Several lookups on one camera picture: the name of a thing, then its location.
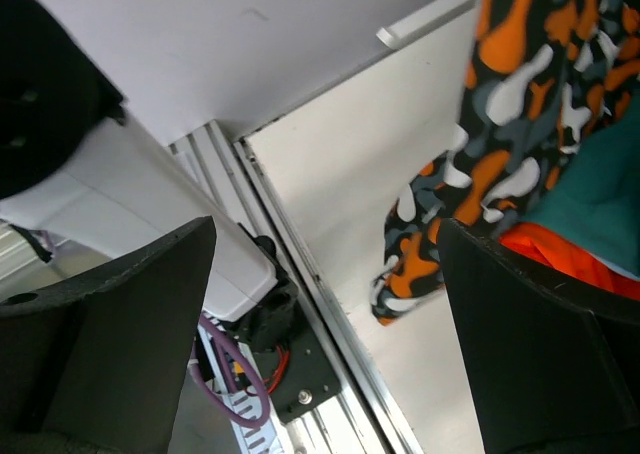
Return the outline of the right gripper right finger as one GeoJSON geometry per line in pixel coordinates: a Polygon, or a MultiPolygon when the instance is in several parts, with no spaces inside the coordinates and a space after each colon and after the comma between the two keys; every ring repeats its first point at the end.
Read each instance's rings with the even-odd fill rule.
{"type": "Polygon", "coordinates": [[[635,453],[639,304],[476,235],[438,235],[488,453],[635,453]]]}

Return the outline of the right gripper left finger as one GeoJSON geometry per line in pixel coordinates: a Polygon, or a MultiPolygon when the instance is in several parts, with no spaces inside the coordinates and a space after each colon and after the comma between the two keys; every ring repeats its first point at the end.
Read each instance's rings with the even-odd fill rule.
{"type": "Polygon", "coordinates": [[[164,453],[212,267],[194,219],[1,305],[5,453],[164,453]]]}

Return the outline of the teal green shorts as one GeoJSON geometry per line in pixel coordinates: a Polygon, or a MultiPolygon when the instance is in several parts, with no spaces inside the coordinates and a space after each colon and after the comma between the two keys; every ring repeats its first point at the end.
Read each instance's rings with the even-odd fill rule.
{"type": "Polygon", "coordinates": [[[584,141],[525,219],[638,275],[639,129],[613,126],[584,141]]]}

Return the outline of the orange black patterned shorts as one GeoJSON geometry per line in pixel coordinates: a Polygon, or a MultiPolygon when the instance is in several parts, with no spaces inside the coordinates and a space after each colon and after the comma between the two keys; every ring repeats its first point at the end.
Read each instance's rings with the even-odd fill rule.
{"type": "Polygon", "coordinates": [[[444,220],[496,237],[530,211],[629,110],[638,74],[639,0],[482,0],[450,145],[385,220],[373,317],[389,325],[443,287],[444,220]]]}

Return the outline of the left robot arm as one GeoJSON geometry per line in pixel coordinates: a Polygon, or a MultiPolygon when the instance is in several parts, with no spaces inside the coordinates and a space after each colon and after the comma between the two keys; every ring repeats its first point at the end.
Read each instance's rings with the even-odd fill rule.
{"type": "Polygon", "coordinates": [[[297,290],[211,142],[168,152],[37,0],[1,0],[2,219],[117,258],[205,216],[204,311],[256,352],[291,343],[297,290]]]}

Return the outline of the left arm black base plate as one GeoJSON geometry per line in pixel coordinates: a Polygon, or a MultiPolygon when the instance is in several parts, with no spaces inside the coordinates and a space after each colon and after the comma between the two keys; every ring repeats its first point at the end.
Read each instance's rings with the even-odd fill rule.
{"type": "Polygon", "coordinates": [[[265,298],[235,336],[248,346],[282,423],[341,392],[341,381],[294,296],[265,298]]]}

